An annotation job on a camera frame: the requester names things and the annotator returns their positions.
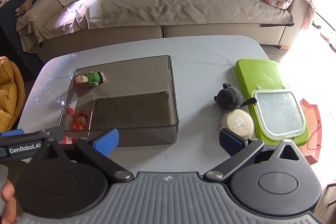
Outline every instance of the transparent gray plastic bin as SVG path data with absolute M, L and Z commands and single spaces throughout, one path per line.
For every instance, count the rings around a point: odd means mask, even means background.
M 170 56 L 153 56 L 80 68 L 76 75 L 103 72 L 106 80 L 85 93 L 71 81 L 60 126 L 78 139 L 94 137 L 109 128 L 119 131 L 119 147 L 166 145 L 176 142 L 179 131 L 173 70 Z M 85 111 L 85 130 L 71 130 L 75 113 Z

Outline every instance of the white marble table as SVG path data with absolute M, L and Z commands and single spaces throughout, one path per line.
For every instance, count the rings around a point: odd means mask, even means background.
M 173 145 L 116 148 L 110 158 L 132 173 L 138 171 L 203 174 L 229 156 L 220 147 L 221 116 L 213 97 L 223 83 L 237 86 L 234 65 L 243 58 L 268 59 L 261 46 L 243 36 L 198 36 L 152 39 L 86 50 L 49 61 L 39 74 L 19 122 L 26 133 L 58 125 L 74 71 L 81 67 L 170 55 L 179 133 Z

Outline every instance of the green container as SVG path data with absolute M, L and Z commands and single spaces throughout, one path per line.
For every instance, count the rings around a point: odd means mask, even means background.
M 240 84 L 240 91 L 246 99 L 251 97 L 257 87 L 262 90 L 275 90 L 290 88 L 281 77 L 279 64 L 271 60 L 260 59 L 241 59 L 238 60 L 235 66 L 236 77 Z M 255 123 L 255 136 L 263 140 L 267 145 L 277 145 L 280 141 L 275 141 L 268 138 L 261 129 L 257 113 L 254 105 L 248 105 L 250 115 Z M 305 126 L 304 132 L 300 136 L 292 137 L 297 146 L 305 145 L 309 139 L 309 129 Z

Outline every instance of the human hand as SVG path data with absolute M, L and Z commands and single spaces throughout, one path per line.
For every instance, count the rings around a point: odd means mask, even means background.
M 16 200 L 13 197 L 14 187 L 9 180 L 2 188 L 2 198 L 6 201 L 6 208 L 1 219 L 1 224 L 13 224 L 16 220 Z

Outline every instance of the wooden sofa leg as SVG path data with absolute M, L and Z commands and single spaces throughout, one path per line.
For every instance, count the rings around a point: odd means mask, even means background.
M 281 50 L 289 50 L 289 49 L 290 49 L 290 46 L 280 46 L 280 49 L 281 49 Z

